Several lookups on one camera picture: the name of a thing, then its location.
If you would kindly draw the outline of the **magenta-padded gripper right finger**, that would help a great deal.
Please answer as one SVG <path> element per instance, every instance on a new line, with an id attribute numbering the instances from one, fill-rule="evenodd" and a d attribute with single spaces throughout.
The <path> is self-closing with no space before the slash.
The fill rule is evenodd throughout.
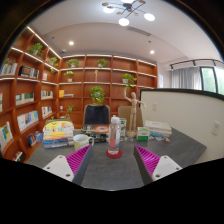
<path id="1" fill-rule="evenodd" d="M 145 185 L 181 170 L 169 156 L 158 156 L 139 145 L 134 146 L 134 156 Z"/>

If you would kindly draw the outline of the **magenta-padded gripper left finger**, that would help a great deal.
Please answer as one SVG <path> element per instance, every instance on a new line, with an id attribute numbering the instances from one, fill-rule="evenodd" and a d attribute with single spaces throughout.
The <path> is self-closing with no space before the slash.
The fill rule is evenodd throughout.
<path id="1" fill-rule="evenodd" d="M 80 185 L 92 156 L 92 146 L 84 146 L 68 156 L 59 155 L 44 170 Z"/>

